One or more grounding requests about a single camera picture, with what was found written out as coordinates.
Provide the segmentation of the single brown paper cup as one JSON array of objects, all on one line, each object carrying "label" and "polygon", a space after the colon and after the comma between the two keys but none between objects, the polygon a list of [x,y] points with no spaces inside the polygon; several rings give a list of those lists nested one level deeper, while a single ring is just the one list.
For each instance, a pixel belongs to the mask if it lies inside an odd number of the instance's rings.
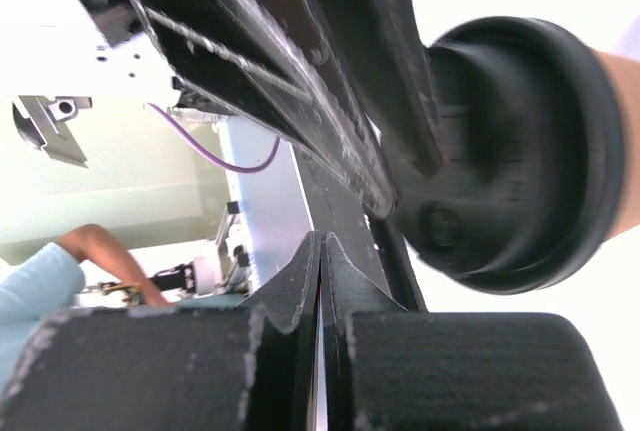
[{"label": "single brown paper cup", "polygon": [[610,82],[619,116],[622,158],[622,188],[616,217],[607,240],[639,226],[639,62],[596,51]]}]

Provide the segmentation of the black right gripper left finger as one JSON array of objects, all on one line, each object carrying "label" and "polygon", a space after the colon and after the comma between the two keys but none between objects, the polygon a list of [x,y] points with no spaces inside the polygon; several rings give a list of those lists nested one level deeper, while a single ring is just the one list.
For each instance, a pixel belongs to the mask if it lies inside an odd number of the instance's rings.
[{"label": "black right gripper left finger", "polygon": [[311,430],[320,236],[232,308],[66,311],[27,342],[5,430]]}]

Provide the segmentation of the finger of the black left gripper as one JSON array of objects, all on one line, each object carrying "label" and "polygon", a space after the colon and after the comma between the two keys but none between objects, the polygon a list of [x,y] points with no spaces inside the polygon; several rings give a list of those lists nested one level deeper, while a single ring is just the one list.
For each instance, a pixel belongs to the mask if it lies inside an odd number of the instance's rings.
[{"label": "finger of the black left gripper", "polygon": [[438,104],[412,0],[311,1],[361,112],[400,160],[422,176],[437,174]]},{"label": "finger of the black left gripper", "polygon": [[374,216],[397,202],[317,0],[84,0],[143,32],[183,86],[298,146]]}]

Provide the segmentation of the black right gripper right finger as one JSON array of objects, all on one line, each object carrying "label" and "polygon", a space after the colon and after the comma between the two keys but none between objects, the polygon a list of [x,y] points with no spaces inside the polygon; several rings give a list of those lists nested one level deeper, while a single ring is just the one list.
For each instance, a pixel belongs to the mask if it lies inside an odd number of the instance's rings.
[{"label": "black right gripper right finger", "polygon": [[328,234],[321,289],[332,430],[618,430],[583,336],[548,313],[409,311]]}]

